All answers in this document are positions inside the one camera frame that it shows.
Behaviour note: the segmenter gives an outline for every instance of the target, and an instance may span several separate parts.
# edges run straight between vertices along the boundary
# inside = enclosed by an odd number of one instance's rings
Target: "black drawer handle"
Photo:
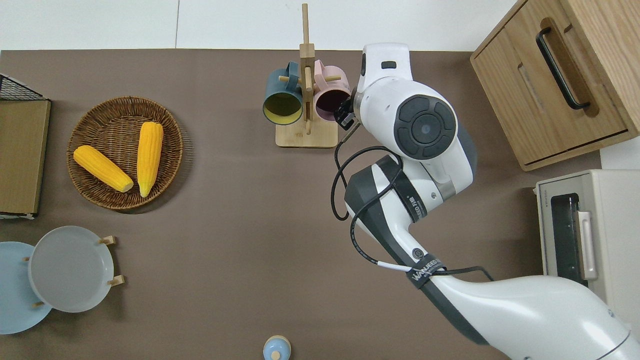
[[[564,77],[560,73],[560,69],[558,68],[558,65],[554,60],[553,56],[551,55],[551,51],[549,51],[549,47],[547,46],[547,42],[545,41],[544,35],[550,32],[551,32],[551,27],[548,27],[548,28],[542,29],[536,35],[536,43],[538,44],[538,48],[540,49],[540,52],[542,53],[542,57],[545,59],[545,62],[547,63],[549,70],[551,70],[551,74],[554,76],[554,79],[556,80],[556,84],[558,84],[558,88],[560,88],[560,92],[562,92],[562,95],[567,105],[569,105],[571,109],[575,109],[575,110],[584,109],[589,105],[591,105],[591,103],[587,101],[581,104],[573,97],[573,94],[571,94],[571,90],[569,90],[569,86],[567,85],[566,81],[564,80]]]

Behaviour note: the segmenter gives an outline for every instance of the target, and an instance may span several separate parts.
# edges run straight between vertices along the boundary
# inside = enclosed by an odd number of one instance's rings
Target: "toaster oven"
[[[640,332],[640,170],[587,170],[536,183],[543,273],[598,295]]]

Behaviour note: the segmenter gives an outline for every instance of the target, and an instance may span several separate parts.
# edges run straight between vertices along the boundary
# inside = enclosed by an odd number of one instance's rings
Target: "wicker basket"
[[[162,153],[156,183],[147,197],[140,196],[136,177],[138,137],[145,121],[162,124]],[[118,165],[134,181],[126,193],[118,192],[78,165],[73,152],[91,145]],[[127,210],[149,203],[173,181],[182,161],[182,134],[173,115],[160,104],[141,97],[117,97],[89,110],[76,125],[67,146],[69,176],[90,202],[112,210]]]

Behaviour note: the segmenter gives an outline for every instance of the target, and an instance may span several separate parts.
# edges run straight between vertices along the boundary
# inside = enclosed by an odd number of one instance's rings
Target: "pink mug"
[[[333,112],[338,110],[340,104],[351,96],[347,75],[337,66],[324,66],[320,60],[316,60],[314,72],[316,115],[327,121],[335,121]],[[335,77],[340,77],[340,79],[326,80],[326,78]]]

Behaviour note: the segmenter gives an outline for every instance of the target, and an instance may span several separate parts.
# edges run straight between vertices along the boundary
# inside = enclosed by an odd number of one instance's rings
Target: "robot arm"
[[[413,81],[403,44],[364,48],[355,116],[394,154],[357,172],[345,202],[356,223],[467,338],[513,359],[640,359],[640,345],[587,288],[560,277],[465,282],[437,275],[442,263],[409,233],[413,222],[473,181],[476,153],[451,105]],[[379,194],[393,182],[394,191]],[[379,199],[364,211],[364,204]]]

